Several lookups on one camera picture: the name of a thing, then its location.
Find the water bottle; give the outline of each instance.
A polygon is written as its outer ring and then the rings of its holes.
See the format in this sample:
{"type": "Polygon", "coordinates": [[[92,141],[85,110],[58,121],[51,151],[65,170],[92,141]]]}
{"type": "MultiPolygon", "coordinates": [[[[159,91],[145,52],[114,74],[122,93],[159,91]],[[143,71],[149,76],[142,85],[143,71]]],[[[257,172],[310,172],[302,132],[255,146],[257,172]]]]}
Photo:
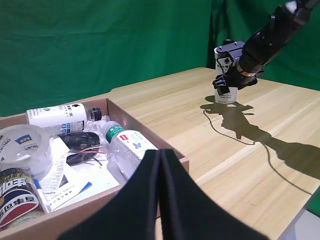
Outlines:
{"type": "Polygon", "coordinates": [[[82,103],[29,109],[25,114],[28,124],[43,128],[50,137],[81,132],[102,118],[99,107],[87,109],[82,103]]]}
{"type": "Polygon", "coordinates": [[[119,123],[108,121],[102,128],[110,143],[112,159],[126,179],[129,179],[143,159],[146,150],[158,150],[140,132],[125,130],[119,123]]]}

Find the white paper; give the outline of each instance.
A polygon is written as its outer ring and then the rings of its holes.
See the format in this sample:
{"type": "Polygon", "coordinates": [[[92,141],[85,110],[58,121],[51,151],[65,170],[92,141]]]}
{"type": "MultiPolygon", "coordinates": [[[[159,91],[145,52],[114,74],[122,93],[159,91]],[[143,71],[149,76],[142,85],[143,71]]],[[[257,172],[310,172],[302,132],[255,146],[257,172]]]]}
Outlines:
{"type": "Polygon", "coordinates": [[[69,148],[61,140],[60,137],[50,139],[51,154],[53,165],[49,173],[39,182],[43,192],[52,192],[54,193],[64,175],[64,165],[67,161],[67,153],[69,148]]]}
{"type": "Polygon", "coordinates": [[[60,187],[54,194],[44,192],[46,201],[52,211],[57,210],[57,208],[65,202],[69,202],[70,199],[77,196],[79,192],[88,184],[87,179],[74,171],[66,163],[64,164],[63,175],[64,177],[62,178],[60,187]]]}
{"type": "Polygon", "coordinates": [[[107,155],[98,153],[95,156],[95,159],[99,160],[102,166],[94,159],[91,159],[79,165],[72,166],[72,169],[74,169],[77,174],[83,176],[84,179],[92,183],[92,186],[84,190],[68,202],[64,203],[57,209],[61,209],[68,205],[77,203],[81,200],[102,193],[103,191],[109,190],[119,185],[117,180],[111,175],[111,173],[107,169],[107,155]]]}

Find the bottle cap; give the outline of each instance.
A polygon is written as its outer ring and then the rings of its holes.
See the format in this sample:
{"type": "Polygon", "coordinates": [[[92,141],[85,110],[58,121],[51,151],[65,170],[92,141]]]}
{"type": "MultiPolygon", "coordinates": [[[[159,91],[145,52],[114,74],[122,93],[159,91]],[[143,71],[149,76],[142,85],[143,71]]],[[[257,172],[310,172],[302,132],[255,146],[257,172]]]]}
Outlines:
{"type": "Polygon", "coordinates": [[[94,107],[89,110],[92,121],[99,121],[102,118],[100,107],[94,107]]]}

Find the tape roll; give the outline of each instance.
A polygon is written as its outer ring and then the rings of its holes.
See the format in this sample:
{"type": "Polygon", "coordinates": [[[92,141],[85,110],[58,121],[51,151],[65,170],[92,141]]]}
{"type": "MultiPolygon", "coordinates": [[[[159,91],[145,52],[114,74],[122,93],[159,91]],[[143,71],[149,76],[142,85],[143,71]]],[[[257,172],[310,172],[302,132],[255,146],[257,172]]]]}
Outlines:
{"type": "Polygon", "coordinates": [[[52,165],[50,138],[41,127],[21,124],[0,130],[0,171],[20,168],[41,180],[52,165]]]}

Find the bottle label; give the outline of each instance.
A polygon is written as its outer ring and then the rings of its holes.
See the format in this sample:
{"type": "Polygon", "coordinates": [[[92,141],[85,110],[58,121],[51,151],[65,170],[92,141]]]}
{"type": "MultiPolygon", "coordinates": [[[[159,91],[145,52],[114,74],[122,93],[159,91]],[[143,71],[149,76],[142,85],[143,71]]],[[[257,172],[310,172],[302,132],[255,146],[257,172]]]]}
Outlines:
{"type": "Polygon", "coordinates": [[[30,109],[28,123],[44,128],[50,136],[84,130],[87,113],[82,103],[30,109]]]}
{"type": "Polygon", "coordinates": [[[126,130],[116,137],[126,145],[140,161],[144,158],[146,150],[158,150],[138,131],[126,130]]]}
{"type": "Polygon", "coordinates": [[[106,132],[105,139],[110,143],[114,135],[124,130],[125,129],[122,126],[113,126],[106,132]]]}

